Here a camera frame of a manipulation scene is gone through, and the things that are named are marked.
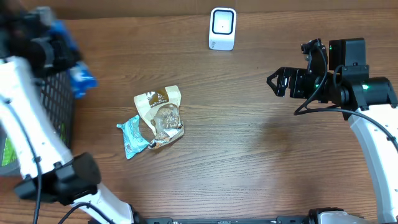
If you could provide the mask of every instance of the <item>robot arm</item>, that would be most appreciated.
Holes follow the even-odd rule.
[[[15,193],[22,199],[39,198],[38,205],[79,207],[100,223],[144,223],[101,182],[91,155],[72,156],[40,103],[37,78],[75,66],[81,60],[76,46],[68,47],[68,36],[47,35],[48,14],[13,14],[4,7],[0,1],[0,20],[6,21],[0,26],[0,119],[21,168],[23,181]],[[19,28],[25,32],[15,32]]]
[[[398,108],[391,105],[371,105],[365,114],[398,136]],[[377,200],[379,223],[394,223],[398,219],[398,153],[392,141],[375,125],[357,116],[349,124],[362,147]]]
[[[391,83],[384,77],[369,78],[364,39],[329,42],[329,69],[335,71],[333,74],[327,72],[326,47],[320,39],[302,44],[302,52],[307,55],[306,69],[281,67],[268,77],[267,83],[277,96],[284,96],[290,88],[290,97],[307,99],[295,115],[324,111],[343,113],[364,152],[376,194],[379,223],[397,223],[398,100]],[[274,78],[277,78],[276,84],[272,82]],[[331,101],[335,105],[301,111],[313,100]],[[324,223],[330,223],[331,218],[342,216],[341,212],[328,212],[328,215],[321,212],[324,215],[318,212],[314,215],[310,211],[309,216],[316,220],[314,223],[322,223],[322,218]]]
[[[90,203],[114,223],[134,223],[131,206],[120,201],[101,183],[94,159],[89,154],[73,158],[57,136],[40,104],[27,60],[9,57],[0,64],[0,68],[1,121],[15,142],[24,179],[15,187],[16,194],[23,199],[35,200],[37,197],[38,170],[27,142],[29,138],[36,156],[40,158],[43,202],[58,201],[71,206]],[[92,208],[80,208],[100,223],[108,223]]]

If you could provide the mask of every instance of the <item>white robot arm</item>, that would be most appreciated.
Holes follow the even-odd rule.
[[[60,140],[40,104],[27,60],[9,57],[0,62],[0,86],[1,122],[14,142],[21,176],[24,178],[16,187],[16,193],[21,198],[36,199],[39,180],[35,158],[38,157],[41,181],[45,184],[41,188],[42,200],[58,200],[64,205],[70,203],[73,207],[89,203],[91,208],[85,205],[80,209],[100,223],[110,223],[104,217],[113,223],[136,223],[134,215],[137,214],[134,214],[131,206],[120,201],[101,182],[93,158],[88,154],[73,158]]]
[[[340,112],[348,120],[363,149],[373,181],[379,223],[398,219],[398,99],[387,78],[369,77],[364,39],[329,41],[329,70],[326,47],[320,39],[302,44],[308,67],[281,67],[267,79],[277,96],[307,99],[294,113]],[[308,109],[314,100],[332,102],[327,108]],[[309,223],[367,223],[339,208],[318,208],[308,213]]]

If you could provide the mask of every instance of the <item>cable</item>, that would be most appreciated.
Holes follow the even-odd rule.
[[[64,221],[70,216],[70,214],[72,214],[76,209],[78,209],[78,208],[80,208],[82,206],[87,206],[87,208],[91,208],[96,213],[98,213],[103,219],[105,219],[105,221],[107,221],[109,224],[114,224],[114,222],[112,220],[110,220],[107,216],[105,216],[105,214],[103,212],[101,212],[101,210],[99,210],[97,207],[95,207],[94,205],[92,205],[92,204],[90,204],[88,202],[79,203],[78,205],[76,205],[73,208],[71,208],[69,210],[69,212],[66,213],[65,216],[58,222],[58,224],[64,223]]]
[[[373,120],[369,116],[366,116],[365,114],[361,114],[355,111],[350,111],[350,110],[344,110],[344,109],[338,109],[338,108],[318,108],[318,109],[308,109],[305,111],[298,112],[296,115],[302,115],[302,114],[307,114],[307,113],[315,113],[315,112],[340,112],[340,113],[348,113],[351,115],[359,116],[360,118],[368,120],[370,123],[378,127],[384,134],[386,134],[388,140],[392,142],[394,147],[397,149],[398,152],[398,142],[397,138],[394,137],[383,125],[378,123],[377,121]]]
[[[322,78],[321,83],[319,84],[319,87],[312,93],[312,95],[301,105],[297,108],[297,110],[294,111],[294,115],[297,115],[301,109],[303,109],[304,107],[307,107],[314,99],[315,95],[317,95],[317,93],[320,91],[321,86],[323,86],[323,84],[325,84],[326,82],[326,75],[328,73],[328,65],[326,63],[326,59],[325,56],[322,52],[322,49],[320,47],[317,47],[317,49],[319,50],[319,52],[321,53],[322,59],[323,59],[323,63],[325,64],[325,75]]]
[[[40,200],[42,197],[42,168],[39,165],[39,157],[36,156],[36,152],[33,150],[33,145],[29,139],[28,134],[26,133],[26,129],[24,125],[22,124],[21,119],[19,119],[18,114],[15,112],[15,110],[12,108],[10,105],[10,101],[6,100],[2,95],[0,95],[0,100],[6,105],[6,108],[10,111],[10,113],[13,115],[15,120],[17,121],[19,127],[22,130],[22,133],[24,134],[26,141],[29,145],[30,151],[33,155],[33,160],[36,163],[36,168],[37,168],[37,198],[36,198],[36,208],[35,208],[35,213],[33,216],[33,224],[37,223],[37,219],[39,218],[39,210],[40,210]]]
[[[340,80],[340,82],[339,82],[339,84],[337,86],[337,82],[336,82],[337,73],[343,67],[344,67],[344,65],[339,65],[339,66],[336,67],[335,71],[333,72],[333,86],[335,86],[336,90],[338,89],[338,86],[341,85],[341,80]]]
[[[338,108],[338,107],[340,107],[339,105],[331,105],[331,106],[327,106],[327,107],[325,107],[325,108]],[[307,110],[316,110],[316,109],[324,109],[324,108],[316,108],[316,109],[311,109],[311,108],[307,108],[307,107],[305,107]]]

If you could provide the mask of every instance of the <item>mesh basket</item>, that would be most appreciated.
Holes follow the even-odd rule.
[[[70,87],[69,74],[66,72],[58,73],[44,78],[40,82],[42,82],[38,87],[40,102],[60,139],[70,149],[74,98]],[[6,133],[2,130],[0,124],[0,176],[19,175],[18,161],[1,166],[5,138]]]

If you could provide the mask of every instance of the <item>green object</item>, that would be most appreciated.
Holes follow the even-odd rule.
[[[17,159],[14,146],[9,138],[6,139],[6,145],[4,146],[4,153],[2,156],[1,166],[6,166]]]
[[[67,138],[65,136],[66,135],[66,131],[65,131],[65,125],[63,123],[60,125],[59,131],[60,131],[60,139],[63,142],[65,142],[67,140]]]

